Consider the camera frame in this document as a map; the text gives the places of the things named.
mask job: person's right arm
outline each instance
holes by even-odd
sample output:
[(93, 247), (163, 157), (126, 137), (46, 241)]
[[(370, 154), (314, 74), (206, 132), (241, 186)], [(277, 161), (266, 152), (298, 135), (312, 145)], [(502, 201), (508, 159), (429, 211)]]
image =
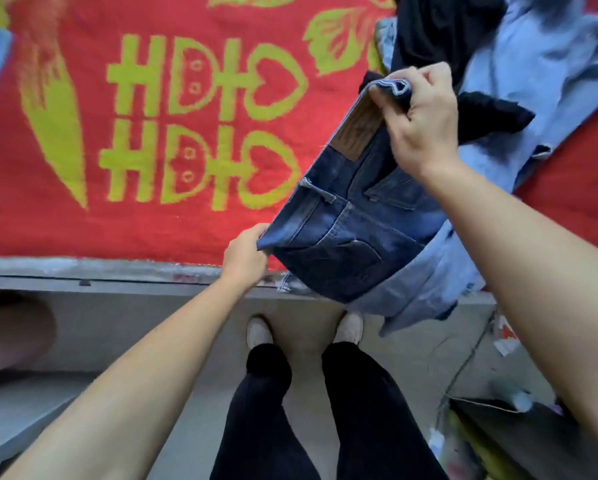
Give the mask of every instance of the person's right arm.
[(413, 88), (407, 114), (371, 92), (395, 159), (445, 210), (537, 366), (598, 438), (598, 249), (459, 160), (447, 64), (391, 77)]

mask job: shoe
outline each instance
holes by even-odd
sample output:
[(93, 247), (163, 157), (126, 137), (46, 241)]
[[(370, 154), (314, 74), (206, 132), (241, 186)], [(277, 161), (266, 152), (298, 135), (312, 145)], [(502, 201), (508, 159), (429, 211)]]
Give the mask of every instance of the shoe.
[(264, 315), (254, 315), (248, 322), (246, 329), (246, 344), (248, 345), (248, 349), (252, 350), (261, 344), (274, 343), (268, 319)]
[(352, 342), (354, 345), (359, 345), (362, 338), (363, 316), (357, 312), (348, 312), (343, 316), (338, 327), (336, 327), (336, 335), (332, 343)]

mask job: black fabric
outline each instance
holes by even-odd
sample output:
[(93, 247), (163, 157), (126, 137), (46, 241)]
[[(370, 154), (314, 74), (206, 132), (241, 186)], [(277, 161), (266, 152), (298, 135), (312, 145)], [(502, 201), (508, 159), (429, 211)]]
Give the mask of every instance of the black fabric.
[(395, 0), (397, 41), (391, 71), (447, 62), (459, 87), (472, 54), (494, 33), (505, 0)]
[[(349, 342), (330, 345), (322, 359), (341, 443), (338, 480), (447, 480), (383, 367)], [(281, 349), (255, 347), (247, 370), (211, 480), (319, 479), (282, 407), (292, 372)]]
[[(373, 80), (382, 78), (383, 76), (376, 72), (366, 72), (359, 92)], [(533, 112), (515, 102), (495, 99), (478, 92), (459, 94), (457, 104), (459, 144), (469, 143), (497, 131), (517, 133), (534, 119)]]

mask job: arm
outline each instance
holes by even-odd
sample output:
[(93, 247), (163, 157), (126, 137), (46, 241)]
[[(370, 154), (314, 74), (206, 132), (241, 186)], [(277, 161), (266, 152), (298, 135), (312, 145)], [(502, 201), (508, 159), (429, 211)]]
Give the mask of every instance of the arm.
[(598, 438), (598, 249), (458, 159), (447, 65), (399, 75), (413, 87), (407, 114), (372, 94), (395, 159), (446, 211), (538, 367)]
[(232, 241), (222, 277), (113, 363), (2, 479), (145, 478), (228, 313), (266, 272), (256, 245), (265, 228)]

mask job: black pants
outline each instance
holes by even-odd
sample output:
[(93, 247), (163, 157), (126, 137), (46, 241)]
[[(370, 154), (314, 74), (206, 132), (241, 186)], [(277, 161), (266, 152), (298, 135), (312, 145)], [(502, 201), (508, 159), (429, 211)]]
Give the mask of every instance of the black pants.
[[(338, 480), (447, 480), (390, 374), (349, 342), (323, 353), (341, 443)], [(234, 394), (211, 480), (318, 480), (282, 401), (292, 371), (281, 349), (255, 347)]]

